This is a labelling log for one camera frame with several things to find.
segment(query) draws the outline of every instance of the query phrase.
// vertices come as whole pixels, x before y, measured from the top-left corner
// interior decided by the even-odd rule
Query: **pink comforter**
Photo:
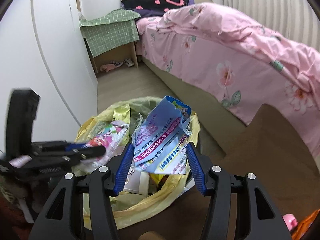
[[[249,124],[263,103],[320,153],[320,54],[247,15],[214,3],[137,22],[137,51],[160,69],[215,96]]]

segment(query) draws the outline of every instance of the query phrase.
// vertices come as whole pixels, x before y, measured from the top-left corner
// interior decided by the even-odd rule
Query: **green fabric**
[[[96,57],[121,45],[138,41],[134,19],[139,17],[140,14],[134,11],[117,9],[94,20],[80,20],[80,30],[92,56]]]

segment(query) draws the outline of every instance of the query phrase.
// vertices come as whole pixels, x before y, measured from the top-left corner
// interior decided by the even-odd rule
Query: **bed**
[[[224,29],[222,20],[220,26],[206,29],[204,25],[215,24],[212,16],[204,24],[197,20],[204,11],[217,9],[212,7],[196,4],[139,20],[137,53],[198,113],[224,151],[267,103],[290,121],[320,167],[319,53],[240,12],[236,17],[245,22],[241,30]],[[230,20],[225,18],[228,10],[233,9],[219,12],[222,19]],[[194,19],[188,21],[189,15]]]

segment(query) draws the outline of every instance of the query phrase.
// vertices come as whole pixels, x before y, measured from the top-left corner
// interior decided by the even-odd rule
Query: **sneaker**
[[[130,59],[130,58],[126,58],[126,59],[124,60],[124,63],[125,63],[128,67],[134,66],[134,62],[133,62],[132,59]]]
[[[111,60],[110,64],[116,65],[116,67],[120,67],[123,65],[123,61],[115,61],[115,60]]]

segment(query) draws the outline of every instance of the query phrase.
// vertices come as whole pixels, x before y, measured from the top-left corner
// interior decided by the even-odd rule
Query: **trash bin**
[[[96,127],[103,122],[111,122],[114,110],[124,104],[129,104],[130,106],[129,133],[131,135],[137,126],[137,119],[140,117],[140,114],[143,118],[146,118],[161,100],[162,98],[145,97],[115,103],[98,116],[92,117],[85,122],[78,131],[76,142],[79,143],[92,139],[97,131]],[[193,142],[200,149],[198,143],[200,124],[195,112],[191,114],[190,130],[192,134],[189,136],[188,142]],[[82,171],[77,169],[74,172],[77,176],[83,174]],[[123,194],[120,194],[116,198],[110,197],[117,228],[125,228],[153,217],[170,206],[183,193],[187,181],[190,181],[192,178],[189,173],[190,167],[187,165],[185,175],[170,175],[161,190],[150,196],[123,192]],[[113,203],[120,203],[122,208],[119,208],[119,205],[113,205]],[[84,194],[84,226],[91,229],[88,194]]]

